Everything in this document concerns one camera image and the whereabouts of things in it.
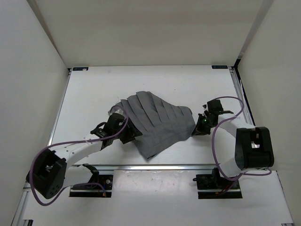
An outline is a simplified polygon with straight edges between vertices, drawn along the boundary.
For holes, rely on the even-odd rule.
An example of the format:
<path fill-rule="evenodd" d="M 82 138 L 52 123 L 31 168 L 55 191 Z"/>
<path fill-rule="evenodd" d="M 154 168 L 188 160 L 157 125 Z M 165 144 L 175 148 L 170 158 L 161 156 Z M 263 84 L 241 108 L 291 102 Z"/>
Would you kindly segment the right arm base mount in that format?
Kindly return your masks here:
<path fill-rule="evenodd" d="M 221 177 L 217 168 L 211 174 L 197 174 L 196 182 L 199 199 L 242 199 L 239 181 L 230 181 Z"/>

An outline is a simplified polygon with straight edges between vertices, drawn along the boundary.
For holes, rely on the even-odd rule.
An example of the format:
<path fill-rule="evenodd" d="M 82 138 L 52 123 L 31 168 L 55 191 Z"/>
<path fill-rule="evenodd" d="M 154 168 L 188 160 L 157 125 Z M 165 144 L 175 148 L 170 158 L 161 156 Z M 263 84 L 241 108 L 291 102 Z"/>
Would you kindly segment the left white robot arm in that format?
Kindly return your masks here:
<path fill-rule="evenodd" d="M 110 146 L 114 140 L 123 144 L 135 141 L 142 136 L 142 132 L 130 119 L 112 119 L 98 124 L 82 140 L 66 141 L 52 144 L 42 149 L 33 159 L 26 181 L 30 184 L 31 191 L 36 201 L 42 202 L 38 195 L 54 202 L 62 191 L 69 186 L 86 186 L 87 188 L 99 187 L 99 177 L 96 170 L 88 163 L 81 166 L 85 173 L 83 178 L 69 172 L 78 161 L 91 154 L 99 152 Z"/>

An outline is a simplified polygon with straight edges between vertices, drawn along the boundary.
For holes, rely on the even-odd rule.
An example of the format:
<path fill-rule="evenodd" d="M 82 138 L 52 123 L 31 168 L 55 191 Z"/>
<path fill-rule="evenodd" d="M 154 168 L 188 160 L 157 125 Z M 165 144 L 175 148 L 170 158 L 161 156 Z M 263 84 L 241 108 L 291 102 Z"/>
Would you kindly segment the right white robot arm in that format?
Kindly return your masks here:
<path fill-rule="evenodd" d="M 235 138 L 234 157 L 220 163 L 215 150 L 215 136 L 221 128 Z M 211 147 L 218 172 L 211 176 L 216 188 L 224 187 L 228 181 L 236 181 L 242 175 L 267 176 L 249 173 L 249 170 L 270 169 L 274 165 L 274 154 L 269 129 L 246 123 L 231 111 L 205 111 L 198 115 L 192 136 L 212 135 Z"/>

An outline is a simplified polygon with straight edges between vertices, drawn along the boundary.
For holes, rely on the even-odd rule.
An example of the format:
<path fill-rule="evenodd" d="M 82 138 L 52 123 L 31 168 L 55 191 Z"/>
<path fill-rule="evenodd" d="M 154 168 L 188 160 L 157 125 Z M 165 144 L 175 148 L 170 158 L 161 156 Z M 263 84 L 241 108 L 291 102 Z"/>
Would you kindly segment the grey pleated skirt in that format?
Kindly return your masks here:
<path fill-rule="evenodd" d="M 122 99 L 109 112 L 119 109 L 142 133 L 133 143 L 145 159 L 187 140 L 196 126 L 190 108 L 172 105 L 149 91 Z"/>

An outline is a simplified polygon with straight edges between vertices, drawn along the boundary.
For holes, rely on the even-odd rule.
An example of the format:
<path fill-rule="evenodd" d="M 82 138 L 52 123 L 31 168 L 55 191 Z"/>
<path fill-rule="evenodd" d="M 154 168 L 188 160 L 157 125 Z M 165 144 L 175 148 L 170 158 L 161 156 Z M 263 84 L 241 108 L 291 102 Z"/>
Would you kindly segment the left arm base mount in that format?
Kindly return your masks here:
<path fill-rule="evenodd" d="M 89 164 L 83 164 L 81 167 L 84 170 L 88 170 L 91 176 L 87 182 L 82 182 L 82 185 L 79 185 L 79 182 L 76 185 L 72 185 L 69 196 L 80 198 L 111 198 L 113 173 L 101 173 L 95 166 Z"/>

